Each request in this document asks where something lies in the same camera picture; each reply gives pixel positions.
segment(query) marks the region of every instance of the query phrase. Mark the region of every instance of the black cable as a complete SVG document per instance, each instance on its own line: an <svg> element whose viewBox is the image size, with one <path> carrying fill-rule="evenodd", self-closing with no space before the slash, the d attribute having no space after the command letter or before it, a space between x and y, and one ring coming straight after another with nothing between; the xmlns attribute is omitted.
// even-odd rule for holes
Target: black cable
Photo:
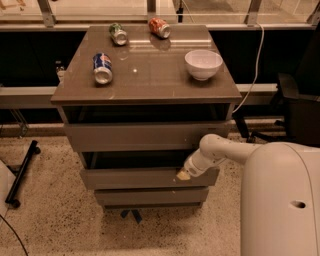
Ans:
<svg viewBox="0 0 320 256"><path fill-rule="evenodd" d="M5 220L5 218L0 214L0 217L1 219L8 225L8 227L13 231L13 233L16 235L17 239L19 240L21 246L22 246L22 249L24 251L24 253L26 254L26 256L28 256L28 252L26 250L26 248L24 247L20 237L18 236L18 234L16 233L16 231L13 229L13 227Z"/></svg>

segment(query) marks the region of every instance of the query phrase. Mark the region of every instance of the black circular hole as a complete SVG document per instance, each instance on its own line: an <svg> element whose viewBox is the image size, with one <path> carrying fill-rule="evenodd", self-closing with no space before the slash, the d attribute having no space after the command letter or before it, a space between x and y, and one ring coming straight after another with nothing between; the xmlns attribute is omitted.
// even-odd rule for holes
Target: black circular hole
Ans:
<svg viewBox="0 0 320 256"><path fill-rule="evenodd" d="M291 202L291 204L294 207L297 207L297 208L300 208L300 209L306 208L306 204L304 202L301 202L301 201L293 201L293 202Z"/></svg>

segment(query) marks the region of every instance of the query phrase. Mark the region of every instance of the cabinet top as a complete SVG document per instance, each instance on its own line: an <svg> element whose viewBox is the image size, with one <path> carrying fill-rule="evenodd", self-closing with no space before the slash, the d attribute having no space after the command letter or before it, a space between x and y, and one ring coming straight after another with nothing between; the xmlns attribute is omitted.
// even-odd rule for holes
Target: cabinet top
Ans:
<svg viewBox="0 0 320 256"><path fill-rule="evenodd" d="M206 26L170 25L168 39L151 34L147 24L125 25L128 42L116 46L109 26L90 27L51 101L57 105L170 104L239 102L240 93L225 63L207 81L186 70L184 57L195 49L218 52ZM98 85L93 57L103 52L112 62L113 79Z"/></svg>

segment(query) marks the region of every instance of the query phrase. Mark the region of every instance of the gray cabinet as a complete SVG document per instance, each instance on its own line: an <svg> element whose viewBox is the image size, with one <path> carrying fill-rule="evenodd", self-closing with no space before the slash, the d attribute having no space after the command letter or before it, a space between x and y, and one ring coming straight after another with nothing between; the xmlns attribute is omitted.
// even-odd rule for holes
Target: gray cabinet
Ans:
<svg viewBox="0 0 320 256"><path fill-rule="evenodd" d="M167 40L146 25L124 28L129 41L117 47L108 27L91 27L51 99L82 161L84 185L106 208L201 206L219 169L189 181L176 172L201 137L228 135L241 96L225 65L204 82L187 73L188 51L218 51L205 26L173 25ZM93 78L97 52L112 61L106 86Z"/></svg>

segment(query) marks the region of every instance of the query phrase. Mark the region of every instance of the black wall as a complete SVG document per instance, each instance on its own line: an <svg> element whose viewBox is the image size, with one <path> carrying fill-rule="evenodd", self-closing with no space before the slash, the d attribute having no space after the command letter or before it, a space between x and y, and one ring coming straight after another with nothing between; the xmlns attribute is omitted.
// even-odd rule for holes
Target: black wall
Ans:
<svg viewBox="0 0 320 256"><path fill-rule="evenodd" d="M235 82L252 83L261 31L210 33ZM313 33L313 30L266 30L257 83L276 83L278 73L293 74Z"/></svg>
<svg viewBox="0 0 320 256"><path fill-rule="evenodd" d="M57 86L55 62L70 63L85 32L0 32L0 84Z"/></svg>
<svg viewBox="0 0 320 256"><path fill-rule="evenodd" d="M236 83L252 83L261 31L210 31ZM257 83L276 83L277 74L294 73L313 30L266 30ZM0 84L57 86L55 61L67 67L85 32L0 32ZM61 121L52 110L24 110L27 122ZM10 119L0 111L0 124Z"/></svg>

